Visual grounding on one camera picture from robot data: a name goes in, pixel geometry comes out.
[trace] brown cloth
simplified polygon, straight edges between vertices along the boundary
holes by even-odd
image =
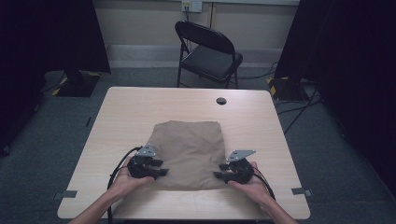
[[[225,163],[225,146],[219,123],[214,121],[168,121],[155,125],[148,140],[154,147],[154,159],[163,160],[161,168],[169,169],[157,178],[158,189],[199,190],[225,187],[214,171]]]

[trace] chair backrest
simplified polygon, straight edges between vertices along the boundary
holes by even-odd
[[[233,43],[222,33],[190,21],[178,21],[175,29],[181,42],[190,40],[198,45],[227,54],[234,54]]]

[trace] table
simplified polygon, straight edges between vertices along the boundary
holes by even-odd
[[[218,105],[217,99],[227,100]],[[168,120],[217,121],[226,157],[233,149],[256,149],[256,161],[278,203],[294,218],[310,211],[285,136],[267,91],[113,87],[106,94],[58,216],[73,218],[106,191],[109,175],[125,153],[145,145],[154,125]],[[259,206],[235,189],[167,191],[143,187],[113,205],[122,219],[266,219]]]

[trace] black folding chair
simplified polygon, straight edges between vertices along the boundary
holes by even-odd
[[[234,84],[238,89],[236,70],[242,63],[243,56],[235,52],[233,43],[225,35],[190,21],[178,21],[175,29],[181,41],[178,87],[180,84],[189,87],[180,82],[181,68],[183,68],[217,83],[226,83],[225,89],[228,88],[230,79],[234,76]],[[198,46],[190,50],[187,45],[188,41]]]

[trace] chair seat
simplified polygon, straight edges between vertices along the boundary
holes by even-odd
[[[243,56],[236,52],[235,68],[242,63],[242,60]],[[204,46],[198,46],[192,53],[181,61],[181,66],[184,69],[207,76],[217,82],[225,82],[227,76],[230,76],[233,73],[232,64],[232,55],[208,49]]]

